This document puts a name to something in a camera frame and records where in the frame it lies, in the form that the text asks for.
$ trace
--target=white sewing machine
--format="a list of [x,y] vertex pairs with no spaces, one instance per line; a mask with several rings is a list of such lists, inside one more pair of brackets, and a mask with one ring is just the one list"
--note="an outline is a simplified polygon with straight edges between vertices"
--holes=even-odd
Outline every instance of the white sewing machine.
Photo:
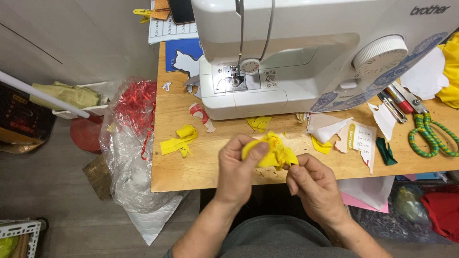
[[216,120],[367,102],[459,25],[456,0],[192,0]]

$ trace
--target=person's right hand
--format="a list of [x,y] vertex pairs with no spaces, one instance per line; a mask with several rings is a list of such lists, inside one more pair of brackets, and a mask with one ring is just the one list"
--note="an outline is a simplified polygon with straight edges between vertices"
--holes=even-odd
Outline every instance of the person's right hand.
[[298,165],[284,166],[291,195],[300,197],[308,216],[323,228],[348,220],[333,171],[311,154],[297,157]]

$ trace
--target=wall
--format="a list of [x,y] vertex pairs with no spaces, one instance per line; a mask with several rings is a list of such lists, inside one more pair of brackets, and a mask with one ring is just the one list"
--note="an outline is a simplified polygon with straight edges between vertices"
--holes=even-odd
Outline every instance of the wall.
[[150,0],[0,0],[0,70],[28,84],[157,77]]

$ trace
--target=red marker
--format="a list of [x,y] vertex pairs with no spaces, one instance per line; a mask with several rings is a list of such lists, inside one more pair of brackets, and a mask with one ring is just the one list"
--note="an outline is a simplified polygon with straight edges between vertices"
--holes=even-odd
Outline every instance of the red marker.
[[389,96],[397,103],[400,109],[405,112],[405,114],[410,114],[414,112],[413,107],[406,101],[406,99],[398,92],[398,90],[389,84],[389,86],[385,89],[385,91],[389,94]]

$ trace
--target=wooden tabletop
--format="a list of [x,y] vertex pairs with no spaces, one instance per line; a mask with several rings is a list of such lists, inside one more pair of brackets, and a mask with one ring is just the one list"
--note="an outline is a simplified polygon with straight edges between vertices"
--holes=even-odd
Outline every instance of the wooden tabletop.
[[[213,121],[217,129],[213,133],[207,133],[207,128],[202,125],[199,118],[193,117],[189,108],[194,102],[202,105],[202,101],[193,94],[188,94],[182,84],[187,80],[187,74],[177,72],[166,72],[165,68],[165,44],[161,42],[159,53],[158,68],[158,91],[156,101],[155,132],[153,144],[153,163],[151,168],[151,191],[178,191],[190,189],[213,188],[217,186],[218,177],[218,151],[236,133],[241,132],[259,137],[262,134],[253,131],[246,124],[245,119],[233,119],[225,121]],[[169,92],[161,86],[166,82],[172,82]],[[381,101],[374,97],[370,103],[379,105]],[[443,104],[438,98],[423,102],[430,110],[432,119],[438,121],[449,128],[454,133],[459,134],[458,111]],[[328,112],[327,115],[337,118],[354,117],[354,121],[366,125],[377,127],[371,110],[368,105],[339,112]],[[268,123],[267,129],[275,133],[286,132],[284,144],[289,146],[298,155],[311,153],[325,165],[335,172],[337,179],[361,178],[370,176],[387,176],[414,174],[425,172],[437,172],[444,170],[459,169],[459,157],[454,158],[440,152],[436,157],[425,158],[416,154],[408,143],[408,132],[414,128],[413,116],[408,115],[408,122],[405,124],[397,123],[393,130],[390,146],[394,158],[398,164],[386,166],[379,151],[376,149],[374,174],[370,175],[368,167],[364,164],[360,153],[350,150],[348,153],[341,153],[332,149],[329,155],[316,151],[311,143],[311,137],[305,135],[306,126],[300,124],[293,114],[273,115]],[[177,137],[175,131],[184,124],[194,126],[198,131],[198,137],[189,144],[193,156],[188,155],[182,158],[179,151],[162,155],[159,143],[170,138]],[[443,131],[433,126],[449,148],[457,151],[453,139],[448,137]],[[378,136],[383,134],[378,129]],[[334,135],[330,142],[335,143],[339,140]],[[428,144],[424,138],[417,136],[416,141],[423,151],[428,151]],[[258,168],[253,177],[253,185],[285,183],[287,171],[276,171],[272,168]]]

